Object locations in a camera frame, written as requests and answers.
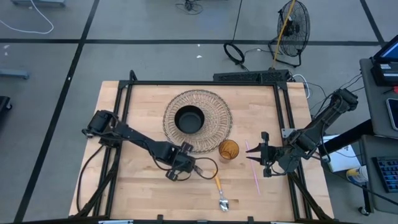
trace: metal spoon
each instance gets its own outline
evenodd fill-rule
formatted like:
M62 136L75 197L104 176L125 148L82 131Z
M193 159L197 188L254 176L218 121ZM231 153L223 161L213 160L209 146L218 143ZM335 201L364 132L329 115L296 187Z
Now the metal spoon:
M220 201L219 201L220 209L223 212L228 212L229 203L228 203L228 200L226 198L224 198L223 189L221 189L220 179L218 178L217 175L215 176L215 179L216 179L216 184L217 184L217 187L218 187L218 192L220 193Z

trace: electric fan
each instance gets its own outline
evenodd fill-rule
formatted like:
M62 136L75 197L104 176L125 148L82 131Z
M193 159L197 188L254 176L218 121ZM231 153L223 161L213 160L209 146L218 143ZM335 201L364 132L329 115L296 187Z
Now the electric fan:
M289 15L289 8L291 4L294 5L292 12ZM293 66L294 68L298 67L301 65L301 53L307 46L308 39L310 38L310 15L308 15L307 8L304 6L304 4L299 1L289 1L283 6L281 10L279 10L278 13L278 35L280 34L285 19L288 16L285 29L282 31L282 37L280 39L280 50L283 52L283 54L290 57L298 56L298 65L294 65L278 59L276 61ZM271 45L277 41L278 37L274 38L268 43L268 47L271 51L273 58L275 57L275 55L272 51Z

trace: wooden tabletop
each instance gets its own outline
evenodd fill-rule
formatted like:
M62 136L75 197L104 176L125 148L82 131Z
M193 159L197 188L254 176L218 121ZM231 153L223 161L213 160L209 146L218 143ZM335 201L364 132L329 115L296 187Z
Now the wooden tabletop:
M103 82L95 110L113 110L117 86L118 82ZM288 87L295 126L304 128L311 119L303 85L288 83ZM211 157L218 162L220 168L218 175L224 196L229 200L229 212L222 212L218 206L220 196L214 180L205 180L193 173L186 181L172 182L166 179L165 171L156 167L146 150L125 142L111 218L154 220L158 214L163 214L166 220L245 221L248 216L253 216L256 221L293 221L287 177L262 177L264 167L254 163L261 191L259 195L251 162L245 158L247 155L244 153L245 140L248 140L250 148L257 146L262 141L262 131L269 133L270 145L282 145L272 87L136 85L132 89L127 124L156 141L165 141L162 119L168 103L178 94L195 89L218 94L228 104L233 115L233 127L229 139L238 143L240 148L238 157L228 164L223 164L218 162L217 151L200 155ZM288 127L281 91L280 98L285 125ZM88 140L82 165L99 148L98 140L98 138ZM98 186L103 155L104 150L88 164L83 174L81 206L88 201ZM208 174L214 169L211 163L198 162L198 165ZM325 213L333 217L320 162L315 159L303 160L303 168L307 189ZM304 217L302 197L298 189L297 195L300 214ZM105 190L101 206L102 214L107 196L108 191ZM71 215L77 213L75 200L76 193L70 208Z

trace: black bowl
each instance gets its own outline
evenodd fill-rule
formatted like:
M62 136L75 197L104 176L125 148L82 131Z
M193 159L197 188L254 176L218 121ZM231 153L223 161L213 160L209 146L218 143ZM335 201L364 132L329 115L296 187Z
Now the black bowl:
M198 132L203 123L205 115L202 110L196 106L183 106L174 116L175 125L185 134L194 134Z

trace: keyboard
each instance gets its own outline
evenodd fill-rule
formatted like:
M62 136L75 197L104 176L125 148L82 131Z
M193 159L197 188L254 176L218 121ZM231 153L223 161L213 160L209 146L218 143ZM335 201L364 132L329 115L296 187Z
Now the keyboard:
M221 82L287 82L289 78L290 73L287 69L255 72L217 73L213 75L213 81Z
M398 192L398 157L373 157L372 160L386 192Z

